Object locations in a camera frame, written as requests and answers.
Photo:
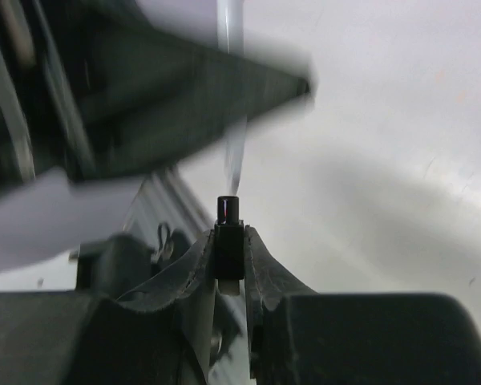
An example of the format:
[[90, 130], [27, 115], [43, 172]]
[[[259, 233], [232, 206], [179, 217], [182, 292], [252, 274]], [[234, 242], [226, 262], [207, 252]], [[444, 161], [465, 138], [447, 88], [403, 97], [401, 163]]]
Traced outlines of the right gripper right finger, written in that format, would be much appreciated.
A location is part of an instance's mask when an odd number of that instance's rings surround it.
[[319, 294], [247, 227], [245, 297], [259, 384], [481, 384], [481, 337], [445, 294]]

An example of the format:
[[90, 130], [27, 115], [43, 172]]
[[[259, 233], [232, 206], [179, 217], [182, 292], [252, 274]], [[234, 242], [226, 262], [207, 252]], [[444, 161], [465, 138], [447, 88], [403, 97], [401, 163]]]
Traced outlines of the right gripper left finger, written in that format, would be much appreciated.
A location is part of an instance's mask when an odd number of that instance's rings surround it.
[[0, 384], [204, 384], [213, 235], [119, 298], [0, 293]]

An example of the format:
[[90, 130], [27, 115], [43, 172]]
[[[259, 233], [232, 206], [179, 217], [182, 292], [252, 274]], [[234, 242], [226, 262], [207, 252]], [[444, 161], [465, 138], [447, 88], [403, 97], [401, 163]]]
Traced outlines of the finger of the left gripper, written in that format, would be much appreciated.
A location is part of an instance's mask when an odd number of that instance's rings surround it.
[[168, 166], [219, 140], [240, 66], [247, 121], [310, 95], [290, 57], [229, 55], [133, 1], [0, 1], [0, 188], [61, 168], [83, 183]]

